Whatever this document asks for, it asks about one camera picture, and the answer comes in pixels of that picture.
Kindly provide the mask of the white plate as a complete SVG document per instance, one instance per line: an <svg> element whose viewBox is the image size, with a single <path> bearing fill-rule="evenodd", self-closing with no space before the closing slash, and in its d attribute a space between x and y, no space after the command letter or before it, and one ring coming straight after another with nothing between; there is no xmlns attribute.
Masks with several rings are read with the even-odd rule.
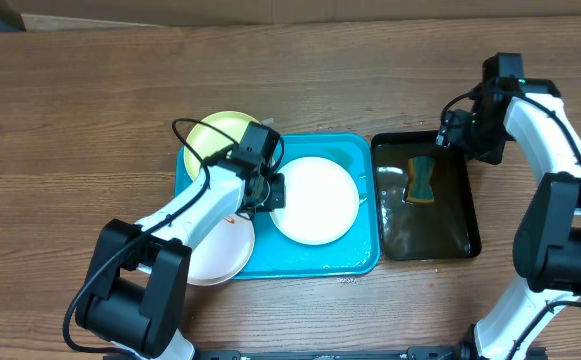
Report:
<svg viewBox="0 0 581 360"><path fill-rule="evenodd" d="M349 173L332 160L302 157L282 166L285 205L271 213L277 229L300 244L336 241L356 221L360 197Z"/></svg>

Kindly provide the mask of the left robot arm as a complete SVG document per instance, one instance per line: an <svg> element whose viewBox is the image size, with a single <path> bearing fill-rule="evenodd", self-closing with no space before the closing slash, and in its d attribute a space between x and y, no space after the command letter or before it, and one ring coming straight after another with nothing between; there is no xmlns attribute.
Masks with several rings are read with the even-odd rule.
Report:
<svg viewBox="0 0 581 360"><path fill-rule="evenodd" d="M283 155L278 132L249 123L163 208L135 224L108 222L66 310L66 345L107 359L195 358L179 330L192 253L225 217L284 207Z"/></svg>

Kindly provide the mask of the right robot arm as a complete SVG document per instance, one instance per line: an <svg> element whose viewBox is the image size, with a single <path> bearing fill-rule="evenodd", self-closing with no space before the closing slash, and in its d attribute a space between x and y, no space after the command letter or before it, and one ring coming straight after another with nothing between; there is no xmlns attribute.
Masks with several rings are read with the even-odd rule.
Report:
<svg viewBox="0 0 581 360"><path fill-rule="evenodd" d="M453 356L543 359L532 342L564 308L581 309L581 139L556 85L526 77L517 53L486 59L481 82L464 96L470 110L443 108L437 145L497 165L514 141L537 189L515 233L514 279Z"/></svg>

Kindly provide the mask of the yellow-green plate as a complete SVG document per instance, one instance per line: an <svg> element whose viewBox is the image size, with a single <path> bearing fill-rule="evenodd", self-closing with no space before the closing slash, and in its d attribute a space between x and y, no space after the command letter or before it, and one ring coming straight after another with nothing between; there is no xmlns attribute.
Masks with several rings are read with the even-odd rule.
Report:
<svg viewBox="0 0 581 360"><path fill-rule="evenodd" d="M241 141L249 123L259 124L254 117L238 111L217 112L206 116L202 122L221 130L237 143ZM227 137L200 124L192 128L186 142L202 159L233 144ZM200 161L188 150L184 151L183 159L188 176L195 180L201 169Z"/></svg>

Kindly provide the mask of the yellow green sponge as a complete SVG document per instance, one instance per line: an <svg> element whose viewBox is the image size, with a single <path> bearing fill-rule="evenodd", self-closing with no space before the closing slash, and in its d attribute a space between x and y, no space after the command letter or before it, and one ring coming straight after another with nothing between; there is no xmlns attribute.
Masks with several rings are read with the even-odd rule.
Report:
<svg viewBox="0 0 581 360"><path fill-rule="evenodd" d="M430 180L434 172L435 160L429 156L416 156L408 160L406 201L413 204L431 204L434 192Z"/></svg>

